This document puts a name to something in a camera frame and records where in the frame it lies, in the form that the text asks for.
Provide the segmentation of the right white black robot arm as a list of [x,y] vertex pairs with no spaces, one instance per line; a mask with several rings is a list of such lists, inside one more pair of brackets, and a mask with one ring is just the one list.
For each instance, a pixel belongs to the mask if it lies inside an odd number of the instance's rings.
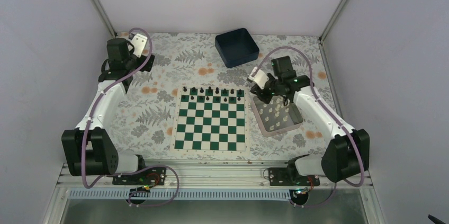
[[327,144],[321,156],[306,154],[288,162],[287,179],[300,185],[309,175],[327,177],[337,183],[364,173],[369,168],[370,137],[364,129],[355,129],[344,121],[318,93],[311,75],[298,76],[288,56],[272,60],[273,73],[255,67],[248,76],[254,83],[251,92],[268,104],[273,97],[283,97],[298,107],[319,129]]

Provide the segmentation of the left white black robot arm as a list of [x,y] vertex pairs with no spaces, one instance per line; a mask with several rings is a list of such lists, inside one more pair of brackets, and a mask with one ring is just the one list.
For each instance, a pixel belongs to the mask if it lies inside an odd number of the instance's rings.
[[118,104],[124,100],[133,78],[127,77],[118,84],[115,82],[137,68],[151,71],[155,57],[143,54],[147,42],[148,38],[141,34],[133,35],[132,39],[115,38],[107,42],[108,58],[102,65],[95,95],[100,100],[94,100],[78,125],[65,130],[61,136],[72,176],[82,174],[84,149],[86,175],[126,173],[133,184],[146,180],[148,171],[143,167],[143,157],[118,153],[110,129]]

